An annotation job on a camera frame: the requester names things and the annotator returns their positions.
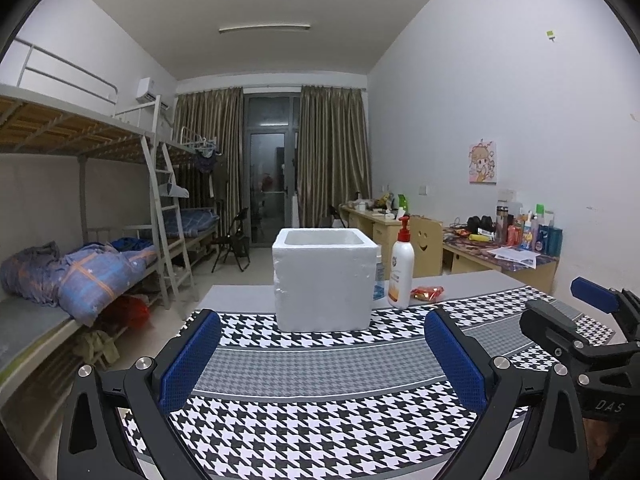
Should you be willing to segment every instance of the beige curtain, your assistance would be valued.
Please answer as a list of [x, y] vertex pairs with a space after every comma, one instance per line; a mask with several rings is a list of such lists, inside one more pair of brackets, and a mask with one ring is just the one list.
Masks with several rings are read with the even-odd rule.
[[367, 127], [358, 89], [303, 87], [298, 134], [300, 223], [316, 227], [330, 205], [371, 196]]
[[178, 96], [174, 117], [174, 139], [186, 126], [207, 139], [218, 139], [218, 149], [226, 158], [228, 187], [226, 200], [214, 202], [209, 192], [209, 175], [193, 166], [176, 172], [178, 184], [189, 190], [183, 207], [215, 206], [220, 215], [221, 232], [226, 233], [240, 211], [242, 178], [242, 102], [241, 88], [225, 88]]

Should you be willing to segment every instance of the wooden bed slats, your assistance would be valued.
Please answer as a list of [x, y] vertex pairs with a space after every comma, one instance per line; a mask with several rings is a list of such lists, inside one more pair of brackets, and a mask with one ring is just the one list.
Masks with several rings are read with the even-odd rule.
[[[152, 134], [119, 120], [24, 89], [31, 98], [0, 93], [0, 153], [71, 155], [145, 164], [142, 136]], [[168, 145], [174, 164], [187, 164], [193, 150]]]

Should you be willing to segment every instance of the cartoon poster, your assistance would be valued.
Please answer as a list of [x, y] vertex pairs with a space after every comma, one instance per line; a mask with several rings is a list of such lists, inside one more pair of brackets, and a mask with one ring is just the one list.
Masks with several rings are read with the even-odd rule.
[[469, 149], [469, 182], [495, 184], [495, 141], [481, 139]]

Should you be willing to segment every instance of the curtain rod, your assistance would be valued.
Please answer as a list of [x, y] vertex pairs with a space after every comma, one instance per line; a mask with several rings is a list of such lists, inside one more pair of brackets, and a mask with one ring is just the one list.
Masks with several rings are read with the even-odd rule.
[[290, 86], [319, 86], [322, 88], [348, 88], [351, 90], [362, 90], [366, 92], [367, 89], [359, 86], [343, 86], [343, 85], [313, 85], [313, 84], [303, 84], [303, 83], [268, 83], [268, 84], [251, 84], [251, 85], [240, 85], [242, 88], [286, 88]]
[[360, 90], [362, 92], [369, 92], [366, 88], [357, 86], [331, 86], [331, 85], [309, 85], [309, 84], [292, 84], [292, 83], [268, 83], [268, 84], [252, 84], [252, 85], [234, 85], [234, 86], [221, 86], [216, 88], [203, 88], [202, 90], [192, 90], [188, 92], [176, 92], [176, 95], [189, 95], [197, 94], [200, 92], [211, 92], [213, 90], [227, 90], [229, 88], [291, 88], [291, 87], [303, 87], [303, 86], [319, 86], [321, 88], [346, 88], [350, 90]]

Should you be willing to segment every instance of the white foam container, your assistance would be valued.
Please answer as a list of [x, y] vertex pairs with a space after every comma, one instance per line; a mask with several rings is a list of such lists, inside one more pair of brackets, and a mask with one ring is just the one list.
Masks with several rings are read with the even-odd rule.
[[358, 229], [283, 229], [273, 244], [276, 320], [283, 332], [369, 327], [378, 246]]

